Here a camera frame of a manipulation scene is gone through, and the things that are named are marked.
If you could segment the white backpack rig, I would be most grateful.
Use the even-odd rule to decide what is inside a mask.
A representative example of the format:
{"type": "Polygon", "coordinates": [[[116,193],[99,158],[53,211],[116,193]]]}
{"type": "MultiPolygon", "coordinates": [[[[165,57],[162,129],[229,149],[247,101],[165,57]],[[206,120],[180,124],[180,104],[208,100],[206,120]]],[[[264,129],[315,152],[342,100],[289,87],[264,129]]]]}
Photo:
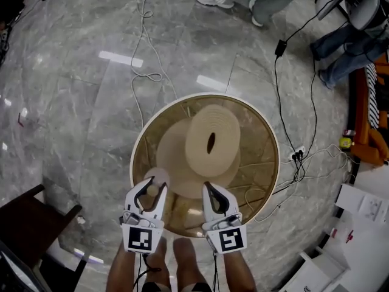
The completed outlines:
{"type": "Polygon", "coordinates": [[[323,19],[341,4],[349,23],[358,30],[389,26],[389,0],[316,0],[317,18],[323,19]]]}

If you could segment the black white striped cloth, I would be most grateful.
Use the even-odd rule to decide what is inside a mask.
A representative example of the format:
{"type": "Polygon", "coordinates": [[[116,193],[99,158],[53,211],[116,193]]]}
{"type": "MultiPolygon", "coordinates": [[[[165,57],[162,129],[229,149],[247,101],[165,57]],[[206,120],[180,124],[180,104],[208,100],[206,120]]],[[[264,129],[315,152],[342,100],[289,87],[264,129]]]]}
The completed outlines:
{"type": "Polygon", "coordinates": [[[368,120],[371,128],[379,128],[379,110],[376,102],[376,82],[377,73],[374,63],[368,64],[365,67],[365,75],[368,87],[368,120]]]}

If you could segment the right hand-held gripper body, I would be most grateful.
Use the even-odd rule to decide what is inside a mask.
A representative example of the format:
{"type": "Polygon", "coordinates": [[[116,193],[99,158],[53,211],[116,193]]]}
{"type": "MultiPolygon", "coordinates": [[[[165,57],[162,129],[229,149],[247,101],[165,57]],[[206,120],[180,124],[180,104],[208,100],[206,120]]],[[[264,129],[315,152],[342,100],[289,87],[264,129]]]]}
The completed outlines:
{"type": "Polygon", "coordinates": [[[228,254],[247,248],[246,225],[240,212],[202,225],[206,240],[214,254],[228,254]]]}

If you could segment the round glass side table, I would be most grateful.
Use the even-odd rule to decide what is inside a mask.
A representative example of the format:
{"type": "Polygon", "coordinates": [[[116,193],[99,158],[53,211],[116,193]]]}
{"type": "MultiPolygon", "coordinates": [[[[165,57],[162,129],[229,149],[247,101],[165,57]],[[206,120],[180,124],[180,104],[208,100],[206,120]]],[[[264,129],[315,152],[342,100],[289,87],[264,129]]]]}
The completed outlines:
{"type": "Polygon", "coordinates": [[[154,167],[170,177],[162,219],[177,235],[201,238],[205,221],[202,186],[226,188],[237,199],[243,222],[252,221],[269,201],[280,171],[280,149],[266,118],[251,104],[221,93],[197,93],[176,100],[158,111],[143,127],[133,148],[129,168],[132,184],[154,167]],[[198,175],[185,157],[185,140],[192,118],[207,105],[221,105],[238,119],[241,137],[233,164],[222,175],[198,175]]]}

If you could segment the person's leg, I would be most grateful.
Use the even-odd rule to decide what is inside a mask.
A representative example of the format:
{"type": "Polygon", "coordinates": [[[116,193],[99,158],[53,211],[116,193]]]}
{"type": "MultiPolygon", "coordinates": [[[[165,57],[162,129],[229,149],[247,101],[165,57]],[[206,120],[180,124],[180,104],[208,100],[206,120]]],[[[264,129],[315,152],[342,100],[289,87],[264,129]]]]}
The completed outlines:
{"type": "Polygon", "coordinates": [[[167,265],[165,263],[166,253],[167,253],[167,239],[165,237],[161,237],[155,252],[150,254],[146,258],[147,264],[151,268],[160,268],[160,271],[149,272],[146,275],[145,282],[158,283],[170,289],[171,288],[170,274],[167,265]]]}
{"type": "Polygon", "coordinates": [[[191,240],[175,239],[173,252],[177,262],[178,292],[211,292],[210,285],[198,268],[196,252],[191,240]]]}

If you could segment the clear bottle pink cap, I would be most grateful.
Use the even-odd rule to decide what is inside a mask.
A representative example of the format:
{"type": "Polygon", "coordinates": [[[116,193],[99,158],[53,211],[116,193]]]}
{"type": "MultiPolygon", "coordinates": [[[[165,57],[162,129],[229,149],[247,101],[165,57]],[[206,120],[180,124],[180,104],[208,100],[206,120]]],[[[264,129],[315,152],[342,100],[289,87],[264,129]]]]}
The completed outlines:
{"type": "Polygon", "coordinates": [[[341,229],[341,228],[332,228],[331,232],[329,233],[329,236],[338,242],[341,243],[349,243],[354,235],[353,235],[354,230],[353,229],[341,229]]]}

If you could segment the orange sofa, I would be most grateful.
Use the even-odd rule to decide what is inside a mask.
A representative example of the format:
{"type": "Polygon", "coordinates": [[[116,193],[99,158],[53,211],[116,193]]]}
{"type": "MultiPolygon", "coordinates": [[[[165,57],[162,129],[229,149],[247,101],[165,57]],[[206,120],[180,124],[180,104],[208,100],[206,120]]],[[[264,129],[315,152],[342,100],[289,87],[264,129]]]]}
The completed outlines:
{"type": "Polygon", "coordinates": [[[368,120],[368,87],[364,67],[349,75],[348,129],[354,133],[351,153],[363,162],[382,166],[389,163],[388,55],[381,55],[374,65],[377,73],[375,88],[379,128],[371,128],[368,120]]]}

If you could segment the black power adapter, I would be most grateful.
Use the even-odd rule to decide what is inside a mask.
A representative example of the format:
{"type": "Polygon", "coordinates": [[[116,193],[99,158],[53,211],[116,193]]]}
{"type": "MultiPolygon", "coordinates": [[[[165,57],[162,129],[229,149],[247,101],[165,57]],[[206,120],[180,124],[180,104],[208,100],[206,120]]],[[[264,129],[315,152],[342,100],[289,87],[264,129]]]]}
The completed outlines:
{"type": "Polygon", "coordinates": [[[287,48],[287,42],[283,40],[279,40],[274,52],[276,58],[282,57],[286,48],[287,48]]]}

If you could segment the beige paper roll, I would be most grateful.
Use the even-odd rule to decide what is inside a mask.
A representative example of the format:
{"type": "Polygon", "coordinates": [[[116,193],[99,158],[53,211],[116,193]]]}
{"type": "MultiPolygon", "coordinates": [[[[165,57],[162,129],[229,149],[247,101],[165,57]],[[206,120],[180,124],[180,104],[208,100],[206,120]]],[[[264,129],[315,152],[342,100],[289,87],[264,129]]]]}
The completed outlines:
{"type": "Polygon", "coordinates": [[[198,175],[222,175],[237,156],[240,137],[238,119],[229,109],[207,105],[191,120],[185,140],[186,160],[198,175]]]}

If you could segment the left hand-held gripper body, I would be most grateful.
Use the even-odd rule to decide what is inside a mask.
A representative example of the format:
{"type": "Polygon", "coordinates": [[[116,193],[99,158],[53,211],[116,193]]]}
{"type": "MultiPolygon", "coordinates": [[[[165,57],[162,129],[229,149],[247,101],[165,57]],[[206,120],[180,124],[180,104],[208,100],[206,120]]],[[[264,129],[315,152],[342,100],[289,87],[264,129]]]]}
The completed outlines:
{"type": "Polygon", "coordinates": [[[125,210],[120,217],[123,247],[127,252],[154,253],[164,231],[162,215],[125,210]]]}

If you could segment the person's right leg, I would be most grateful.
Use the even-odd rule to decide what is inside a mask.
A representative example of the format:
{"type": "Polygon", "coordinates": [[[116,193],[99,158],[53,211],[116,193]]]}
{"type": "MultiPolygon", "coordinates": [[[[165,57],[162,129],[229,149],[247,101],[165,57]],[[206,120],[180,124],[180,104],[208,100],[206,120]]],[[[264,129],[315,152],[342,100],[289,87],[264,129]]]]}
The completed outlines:
{"type": "Polygon", "coordinates": [[[191,240],[175,239],[173,252],[177,262],[178,292],[211,292],[210,285],[198,268],[196,252],[191,240]]]}

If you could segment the white low shelf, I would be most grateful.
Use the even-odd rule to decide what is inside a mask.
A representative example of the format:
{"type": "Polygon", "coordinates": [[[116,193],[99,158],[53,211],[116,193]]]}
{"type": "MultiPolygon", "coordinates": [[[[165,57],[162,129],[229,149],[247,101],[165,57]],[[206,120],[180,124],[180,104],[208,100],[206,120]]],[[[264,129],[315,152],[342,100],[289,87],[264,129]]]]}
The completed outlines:
{"type": "Polygon", "coordinates": [[[311,258],[304,251],[304,263],[279,292],[333,292],[340,279],[349,270],[327,251],[315,248],[318,256],[311,258]]]}

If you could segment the white power strip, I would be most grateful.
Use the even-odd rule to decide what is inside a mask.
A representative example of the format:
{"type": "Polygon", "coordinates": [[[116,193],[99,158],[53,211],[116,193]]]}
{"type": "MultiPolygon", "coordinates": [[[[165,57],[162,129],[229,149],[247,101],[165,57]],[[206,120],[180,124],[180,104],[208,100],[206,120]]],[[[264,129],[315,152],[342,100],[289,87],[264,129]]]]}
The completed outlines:
{"type": "Polygon", "coordinates": [[[288,155],[288,160],[290,161],[296,161],[299,160],[301,161],[303,159],[305,153],[305,147],[302,145],[295,150],[292,150],[289,155],[288,155]]]}

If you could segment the dark wooden chair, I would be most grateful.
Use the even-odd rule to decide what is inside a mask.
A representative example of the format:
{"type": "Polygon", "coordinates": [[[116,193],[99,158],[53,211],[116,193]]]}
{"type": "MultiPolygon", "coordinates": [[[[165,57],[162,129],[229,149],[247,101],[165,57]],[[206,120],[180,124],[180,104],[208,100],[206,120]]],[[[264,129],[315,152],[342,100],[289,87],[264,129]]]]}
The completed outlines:
{"type": "Polygon", "coordinates": [[[75,292],[86,261],[71,270],[47,251],[82,207],[61,214],[36,198],[44,189],[39,184],[0,207],[0,260],[21,291],[75,292]]]}

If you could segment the person's left forearm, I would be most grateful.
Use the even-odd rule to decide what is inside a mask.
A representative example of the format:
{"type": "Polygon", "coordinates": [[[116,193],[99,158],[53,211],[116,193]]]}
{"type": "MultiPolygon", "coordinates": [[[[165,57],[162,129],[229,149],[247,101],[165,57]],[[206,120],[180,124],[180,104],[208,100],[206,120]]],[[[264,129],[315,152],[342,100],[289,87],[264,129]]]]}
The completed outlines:
{"type": "Polygon", "coordinates": [[[120,245],[111,265],[106,284],[106,292],[133,292],[135,275],[134,252],[127,252],[120,245]]]}

